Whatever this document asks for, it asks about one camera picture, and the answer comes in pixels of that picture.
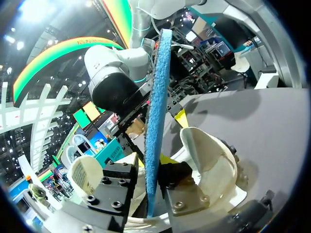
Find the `monitor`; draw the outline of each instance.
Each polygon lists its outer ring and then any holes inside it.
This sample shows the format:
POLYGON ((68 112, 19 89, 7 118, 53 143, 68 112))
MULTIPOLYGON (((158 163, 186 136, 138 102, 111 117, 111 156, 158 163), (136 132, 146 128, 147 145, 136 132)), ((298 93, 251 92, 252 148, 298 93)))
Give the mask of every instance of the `monitor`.
POLYGON ((186 35, 186 40, 188 40, 189 42, 192 42, 195 38, 196 38, 196 34, 193 31, 190 31, 186 35))
POLYGON ((256 36, 247 27, 228 17, 219 17, 212 26, 227 40, 234 50, 256 36))

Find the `black clamp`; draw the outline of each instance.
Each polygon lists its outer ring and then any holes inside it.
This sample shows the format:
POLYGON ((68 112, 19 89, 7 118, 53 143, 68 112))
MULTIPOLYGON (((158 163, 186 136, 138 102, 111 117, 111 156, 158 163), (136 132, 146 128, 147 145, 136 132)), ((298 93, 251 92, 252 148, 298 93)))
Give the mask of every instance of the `black clamp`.
POLYGON ((169 214, 181 216, 209 207, 209 196, 195 184, 192 169, 186 162, 160 166, 159 184, 169 214))

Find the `person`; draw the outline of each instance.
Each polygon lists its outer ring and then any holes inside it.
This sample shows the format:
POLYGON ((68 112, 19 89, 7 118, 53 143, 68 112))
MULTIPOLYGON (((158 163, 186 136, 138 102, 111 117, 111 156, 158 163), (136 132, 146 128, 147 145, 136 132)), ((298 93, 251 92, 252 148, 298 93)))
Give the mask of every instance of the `person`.
POLYGON ((54 185, 57 190, 59 190, 65 197, 70 198, 70 196, 67 194, 67 192, 64 190, 62 185, 58 182, 57 176, 50 176, 50 179, 52 180, 51 185, 54 185))
POLYGON ((55 208, 48 202, 48 197, 43 188, 39 185, 33 183, 30 176, 26 176, 26 181, 28 182, 28 190, 35 199, 35 201, 40 202, 42 205, 48 208, 52 213, 55 212, 55 208))
POLYGON ((104 148, 104 145, 101 143, 99 139, 96 140, 95 146, 98 150, 102 150, 104 148))
POLYGON ((106 135, 106 138, 107 138, 108 143, 112 141, 112 139, 110 138, 110 136, 108 134, 106 135))

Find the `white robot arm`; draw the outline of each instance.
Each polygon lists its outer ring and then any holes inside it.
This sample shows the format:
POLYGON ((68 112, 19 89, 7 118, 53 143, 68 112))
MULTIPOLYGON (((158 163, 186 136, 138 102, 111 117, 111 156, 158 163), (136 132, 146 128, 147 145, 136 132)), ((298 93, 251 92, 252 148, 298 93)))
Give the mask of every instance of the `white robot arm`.
POLYGON ((119 98, 115 96, 116 92, 124 93, 125 98, 138 89, 134 82, 146 76, 154 48, 153 40, 144 39, 151 26, 151 17, 167 18, 187 6, 192 6, 202 17, 226 16, 245 25, 264 43, 279 77, 287 86, 300 88, 306 85, 304 64, 290 36, 262 0, 128 1, 133 19, 131 48, 117 51, 104 46, 94 46, 85 55, 86 68, 91 78, 89 91, 96 105, 94 100, 103 99, 103 92, 112 96, 113 102, 119 98))

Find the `white lattice structure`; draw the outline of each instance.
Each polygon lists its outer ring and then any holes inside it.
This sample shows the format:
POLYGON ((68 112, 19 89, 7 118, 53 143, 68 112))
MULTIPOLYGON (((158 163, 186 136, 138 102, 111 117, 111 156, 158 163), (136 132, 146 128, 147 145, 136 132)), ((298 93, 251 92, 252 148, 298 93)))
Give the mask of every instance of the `white lattice structure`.
POLYGON ((61 117, 63 112, 56 112, 59 105, 70 104, 70 99, 64 99, 68 88, 62 86, 55 99, 48 99, 51 90, 50 84, 45 84, 38 100, 23 100, 21 106, 16 108, 13 103, 6 102, 8 83, 2 85, 1 105, 0 105, 0 133, 13 130, 25 125, 33 124, 30 144, 30 160, 34 172, 38 172, 43 167, 44 155, 49 137, 53 132, 48 129, 56 127, 57 123, 51 123, 55 117, 61 117))

